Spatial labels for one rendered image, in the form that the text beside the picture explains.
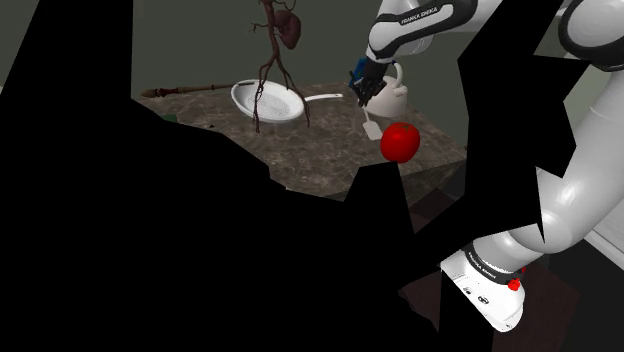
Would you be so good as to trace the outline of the brown wooden stick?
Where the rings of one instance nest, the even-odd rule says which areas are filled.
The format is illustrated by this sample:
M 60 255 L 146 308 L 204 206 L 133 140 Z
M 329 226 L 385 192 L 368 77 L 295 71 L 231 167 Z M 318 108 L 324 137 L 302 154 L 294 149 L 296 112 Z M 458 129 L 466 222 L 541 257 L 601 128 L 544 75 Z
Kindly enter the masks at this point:
M 233 84 L 210 84 L 204 86 L 176 87 L 176 88 L 155 88 L 148 89 L 141 93 L 145 98 L 165 97 L 172 94 L 187 94 L 199 91 L 214 91 L 233 87 Z

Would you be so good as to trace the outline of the blue object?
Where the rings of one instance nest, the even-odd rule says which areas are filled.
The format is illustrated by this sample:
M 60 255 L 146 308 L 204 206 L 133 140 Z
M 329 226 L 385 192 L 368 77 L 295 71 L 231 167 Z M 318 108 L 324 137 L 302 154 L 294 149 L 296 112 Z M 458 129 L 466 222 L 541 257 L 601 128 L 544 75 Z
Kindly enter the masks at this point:
M 363 77 L 363 70 L 365 68 L 367 62 L 367 58 L 366 57 L 362 57 L 357 61 L 357 64 L 355 66 L 355 68 L 350 72 L 350 76 L 351 76 L 351 80 L 350 80 L 350 84 L 349 86 L 351 88 L 354 87 L 354 85 L 360 81 Z

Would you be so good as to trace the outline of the white spatula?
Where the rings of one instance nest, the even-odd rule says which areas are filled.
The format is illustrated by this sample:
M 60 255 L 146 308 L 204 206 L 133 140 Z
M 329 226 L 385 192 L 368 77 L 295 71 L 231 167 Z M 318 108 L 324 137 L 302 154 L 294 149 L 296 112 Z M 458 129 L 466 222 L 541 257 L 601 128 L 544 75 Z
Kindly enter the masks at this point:
M 364 116 L 366 121 L 363 123 L 363 128 L 368 136 L 368 138 L 371 141 L 377 141 L 380 140 L 383 136 L 383 132 L 380 129 L 379 125 L 377 122 L 373 121 L 370 116 L 369 113 L 367 112 L 366 109 L 363 110 Z

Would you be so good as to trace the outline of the white kettle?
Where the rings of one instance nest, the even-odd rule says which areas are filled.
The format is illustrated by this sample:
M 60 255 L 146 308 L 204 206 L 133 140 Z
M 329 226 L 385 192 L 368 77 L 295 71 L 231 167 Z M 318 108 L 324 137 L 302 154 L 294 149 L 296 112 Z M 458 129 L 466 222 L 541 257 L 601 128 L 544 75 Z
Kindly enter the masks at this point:
M 364 107 L 364 110 L 368 113 L 385 118 L 398 118 L 405 113 L 408 87 L 402 83 L 402 66 L 398 62 L 394 62 L 393 67 L 395 68 L 396 76 L 385 75 L 383 77 L 385 86 Z

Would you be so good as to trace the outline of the dark red branching sculpture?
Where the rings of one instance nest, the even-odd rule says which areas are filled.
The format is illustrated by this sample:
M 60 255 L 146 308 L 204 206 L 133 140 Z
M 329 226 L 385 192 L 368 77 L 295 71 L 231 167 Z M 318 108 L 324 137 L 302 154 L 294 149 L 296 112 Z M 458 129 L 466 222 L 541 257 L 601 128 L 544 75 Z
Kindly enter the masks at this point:
M 284 77 L 287 90 L 293 91 L 303 104 L 303 112 L 306 117 L 307 126 L 310 126 L 310 107 L 305 97 L 296 87 L 293 78 L 282 62 L 281 46 L 288 50 L 294 50 L 299 43 L 302 31 L 300 18 L 293 12 L 297 0 L 293 0 L 289 6 L 285 0 L 257 0 L 263 6 L 267 23 L 253 23 L 251 32 L 255 33 L 258 27 L 266 28 L 271 43 L 272 55 L 270 59 L 259 68 L 258 88 L 254 95 L 254 106 L 252 117 L 255 123 L 255 131 L 260 132 L 260 120 L 258 114 L 258 101 L 264 92 L 264 86 L 268 78 L 268 73 L 276 63 Z

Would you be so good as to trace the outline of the white frying pan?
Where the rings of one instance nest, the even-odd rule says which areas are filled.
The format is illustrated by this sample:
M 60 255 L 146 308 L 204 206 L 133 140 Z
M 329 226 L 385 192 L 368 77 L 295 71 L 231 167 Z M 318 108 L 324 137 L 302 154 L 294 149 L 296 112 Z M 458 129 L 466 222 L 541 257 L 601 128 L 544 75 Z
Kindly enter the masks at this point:
M 258 93 L 259 84 L 258 79 L 240 81 L 231 88 L 230 95 L 242 113 L 271 124 L 294 121 L 304 113 L 308 102 L 343 97 L 341 93 L 327 93 L 301 98 L 294 90 L 271 81 L 266 81 Z

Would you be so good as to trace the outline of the red tomato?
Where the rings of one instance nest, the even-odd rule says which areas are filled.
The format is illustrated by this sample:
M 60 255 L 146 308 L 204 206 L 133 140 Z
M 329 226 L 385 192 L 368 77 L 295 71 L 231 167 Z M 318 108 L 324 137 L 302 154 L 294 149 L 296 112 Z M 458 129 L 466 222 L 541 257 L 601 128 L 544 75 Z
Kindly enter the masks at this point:
M 420 147 L 419 130 L 412 124 L 396 122 L 383 132 L 380 141 L 382 156 L 388 161 L 406 163 L 411 160 Z

